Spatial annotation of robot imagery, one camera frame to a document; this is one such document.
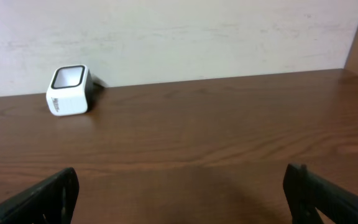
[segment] black plastic part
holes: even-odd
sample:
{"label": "black plastic part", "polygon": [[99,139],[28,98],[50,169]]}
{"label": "black plastic part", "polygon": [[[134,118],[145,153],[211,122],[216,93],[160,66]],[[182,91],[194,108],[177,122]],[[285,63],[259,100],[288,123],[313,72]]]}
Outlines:
{"label": "black plastic part", "polygon": [[73,168],[66,168],[0,203],[0,224],[69,224],[80,186]]}
{"label": "black plastic part", "polygon": [[293,223],[323,223],[316,208],[335,223],[358,223],[358,196],[308,172],[305,165],[288,165],[283,188]]}

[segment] logo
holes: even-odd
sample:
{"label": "logo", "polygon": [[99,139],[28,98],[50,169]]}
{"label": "logo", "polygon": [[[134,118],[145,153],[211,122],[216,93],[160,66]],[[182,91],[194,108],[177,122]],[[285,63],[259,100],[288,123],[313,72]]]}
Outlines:
{"label": "logo", "polygon": [[59,112],[59,99],[51,97],[53,106],[55,107],[56,112]]}

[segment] wall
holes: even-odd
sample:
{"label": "wall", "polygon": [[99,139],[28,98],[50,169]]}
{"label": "wall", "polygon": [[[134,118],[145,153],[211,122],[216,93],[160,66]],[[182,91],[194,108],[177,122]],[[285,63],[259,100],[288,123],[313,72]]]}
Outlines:
{"label": "wall", "polygon": [[0,0],[0,96],[84,63],[109,86],[342,68],[358,0]]}

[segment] tabletop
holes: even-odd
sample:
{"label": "tabletop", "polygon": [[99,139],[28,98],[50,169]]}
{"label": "tabletop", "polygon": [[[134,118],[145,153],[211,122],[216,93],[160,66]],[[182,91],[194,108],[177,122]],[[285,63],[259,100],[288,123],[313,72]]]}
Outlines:
{"label": "tabletop", "polygon": [[0,202],[74,167],[72,223],[290,223],[289,162],[358,195],[358,77],[346,70],[107,88],[55,117],[0,98]]}

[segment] white cube device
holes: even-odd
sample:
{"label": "white cube device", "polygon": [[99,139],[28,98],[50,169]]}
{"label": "white cube device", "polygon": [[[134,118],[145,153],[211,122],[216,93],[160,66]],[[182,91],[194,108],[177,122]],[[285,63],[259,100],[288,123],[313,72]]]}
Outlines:
{"label": "white cube device", "polygon": [[92,104],[93,82],[86,65],[58,68],[47,91],[47,103],[55,116],[87,112]]}

